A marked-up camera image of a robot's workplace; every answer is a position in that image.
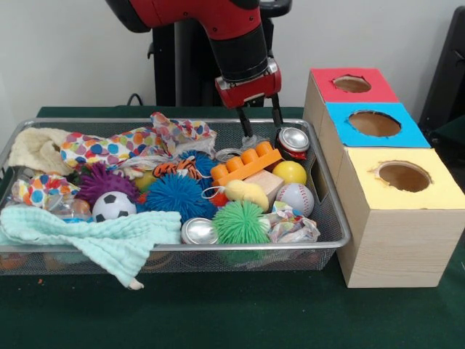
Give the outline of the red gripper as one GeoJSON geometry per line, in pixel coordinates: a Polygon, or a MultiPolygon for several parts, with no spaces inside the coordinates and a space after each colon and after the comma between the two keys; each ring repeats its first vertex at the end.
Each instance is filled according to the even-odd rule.
{"type": "Polygon", "coordinates": [[[271,97],[272,117],[275,126],[281,126],[283,116],[280,109],[278,94],[281,89],[281,73],[267,73],[256,79],[241,83],[226,82],[221,76],[215,79],[215,87],[224,104],[229,109],[235,108],[245,137],[251,137],[251,124],[242,107],[258,97],[271,97]]]}

